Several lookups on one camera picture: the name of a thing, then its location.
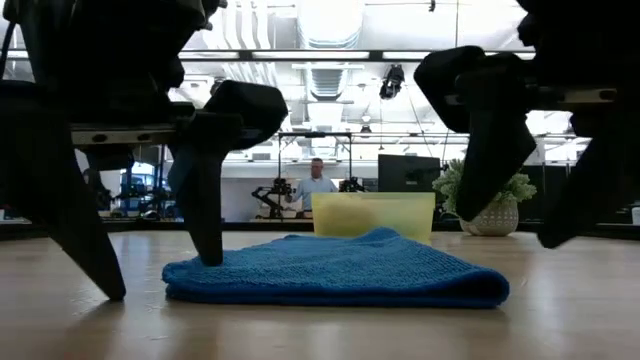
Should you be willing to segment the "yellow translucent plastic bin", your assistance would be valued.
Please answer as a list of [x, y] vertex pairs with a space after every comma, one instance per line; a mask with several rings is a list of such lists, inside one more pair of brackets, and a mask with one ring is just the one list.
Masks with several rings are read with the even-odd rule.
[[400, 235], [424, 244], [430, 243], [435, 211], [432, 192], [340, 192], [312, 195], [313, 226], [318, 210], [330, 202], [359, 202], [372, 213], [375, 227], [389, 228]]

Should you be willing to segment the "black overhead crossbar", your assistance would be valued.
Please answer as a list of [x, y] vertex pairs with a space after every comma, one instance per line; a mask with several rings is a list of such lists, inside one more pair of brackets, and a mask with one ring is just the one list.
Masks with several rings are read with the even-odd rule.
[[400, 50], [184, 50], [185, 62], [420, 62], [430, 51]]

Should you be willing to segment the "black monitor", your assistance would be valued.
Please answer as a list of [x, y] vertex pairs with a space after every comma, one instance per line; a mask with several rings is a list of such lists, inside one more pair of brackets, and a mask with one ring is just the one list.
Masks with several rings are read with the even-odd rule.
[[379, 192], [433, 192], [440, 176], [439, 158], [378, 155]]

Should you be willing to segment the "silver ventilation duct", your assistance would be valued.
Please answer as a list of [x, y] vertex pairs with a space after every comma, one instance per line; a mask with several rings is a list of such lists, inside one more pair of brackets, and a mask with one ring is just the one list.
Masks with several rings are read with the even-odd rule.
[[[358, 46], [364, 0], [299, 0], [297, 31], [306, 50], [353, 50]], [[344, 110], [341, 97], [353, 66], [349, 63], [303, 65], [310, 103], [306, 115], [318, 132], [338, 132]]]

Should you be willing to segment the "black metal table frame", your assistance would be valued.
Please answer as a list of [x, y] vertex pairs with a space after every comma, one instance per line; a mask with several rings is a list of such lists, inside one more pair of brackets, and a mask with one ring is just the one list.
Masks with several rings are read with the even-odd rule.
[[[130, 231], [185, 231], [183, 222], [175, 221], [107, 221], [104, 223], [108, 232]], [[312, 222], [229, 222], [223, 223], [224, 231], [248, 232], [312, 232]], [[459, 232], [458, 222], [436, 222], [433, 232]], [[26, 222], [0, 222], [0, 241], [42, 238], [47, 231], [40, 225]], [[594, 228], [581, 233], [585, 237], [621, 239], [640, 241], [640, 225], [630, 224], [597, 224]]]

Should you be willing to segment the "artificial plant in patterned pot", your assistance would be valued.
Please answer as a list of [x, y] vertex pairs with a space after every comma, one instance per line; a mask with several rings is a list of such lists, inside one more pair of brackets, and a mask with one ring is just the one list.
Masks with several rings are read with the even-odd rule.
[[432, 182], [434, 190], [445, 198], [444, 211], [457, 216], [462, 230], [474, 236], [504, 237], [513, 233], [519, 223], [518, 204], [532, 199], [537, 193], [529, 176], [523, 173], [513, 175], [472, 221], [465, 221], [455, 210], [455, 196], [462, 179], [463, 165], [463, 160], [451, 160], [444, 172]]

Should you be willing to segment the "black background station frame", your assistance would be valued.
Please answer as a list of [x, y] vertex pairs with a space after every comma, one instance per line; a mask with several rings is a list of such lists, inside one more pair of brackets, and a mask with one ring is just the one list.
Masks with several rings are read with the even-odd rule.
[[[281, 178], [282, 175], [282, 151], [287, 147], [287, 145], [282, 145], [283, 139], [284, 138], [289, 138], [292, 141], [295, 141], [297, 138], [308, 138], [308, 139], [320, 139], [320, 138], [327, 138], [327, 137], [333, 137], [334, 140], [337, 143], [340, 143], [339, 138], [340, 137], [346, 137], [349, 141], [349, 145], [347, 148], [347, 151], [349, 153], [349, 160], [348, 160], [348, 177], [347, 180], [349, 180], [352, 175], [353, 175], [353, 165], [352, 165], [352, 134], [350, 132], [319, 132], [319, 131], [313, 131], [313, 132], [279, 132], [278, 133], [278, 179]], [[296, 191], [296, 188], [294, 189], [294, 191], [285, 196], [285, 200], [288, 202], [288, 197], [290, 195], [293, 195]], [[296, 212], [296, 218], [297, 219], [301, 219], [301, 220], [310, 220], [313, 218], [313, 214], [312, 214], [312, 210], [311, 211], [302, 211], [301, 208]]]
[[165, 171], [165, 146], [137, 149], [121, 169], [99, 170], [86, 155], [81, 165], [85, 183], [105, 219], [161, 221], [175, 213], [175, 199]]

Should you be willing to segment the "person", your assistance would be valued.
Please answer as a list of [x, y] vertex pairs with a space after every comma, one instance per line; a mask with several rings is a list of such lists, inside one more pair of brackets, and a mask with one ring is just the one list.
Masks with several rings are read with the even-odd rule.
[[299, 181], [295, 193], [288, 197], [288, 202], [295, 203], [301, 200], [301, 210], [311, 211], [313, 194], [337, 192], [338, 187], [329, 177], [323, 175], [323, 169], [323, 160], [321, 158], [313, 158], [310, 176]]

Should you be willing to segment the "black cabinet row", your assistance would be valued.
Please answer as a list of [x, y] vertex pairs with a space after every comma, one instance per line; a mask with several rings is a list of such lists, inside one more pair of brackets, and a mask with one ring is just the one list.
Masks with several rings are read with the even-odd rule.
[[[541, 222], [546, 210], [558, 199], [563, 185], [575, 168], [575, 161], [530, 162], [523, 165], [520, 172], [529, 177], [529, 183], [536, 188], [536, 194], [518, 204], [520, 222]], [[633, 209], [640, 208], [640, 188], [635, 190], [631, 202], [616, 211], [601, 217], [600, 223], [632, 224]]]

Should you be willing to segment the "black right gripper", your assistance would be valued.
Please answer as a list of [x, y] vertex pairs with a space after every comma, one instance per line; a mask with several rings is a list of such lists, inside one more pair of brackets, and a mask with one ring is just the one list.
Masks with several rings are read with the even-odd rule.
[[530, 110], [576, 112], [575, 134], [590, 143], [537, 233], [553, 249], [640, 188], [640, 0], [515, 1], [533, 58], [467, 46], [447, 82], [445, 109], [469, 113], [456, 213], [473, 220], [535, 149]]

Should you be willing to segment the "blue microfiber towel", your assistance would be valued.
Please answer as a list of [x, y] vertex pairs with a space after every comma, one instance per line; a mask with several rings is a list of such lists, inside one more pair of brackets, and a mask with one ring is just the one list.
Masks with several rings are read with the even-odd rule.
[[287, 235], [227, 250], [219, 266], [195, 257], [164, 266], [172, 299], [211, 304], [496, 308], [510, 285], [394, 230], [355, 238]]

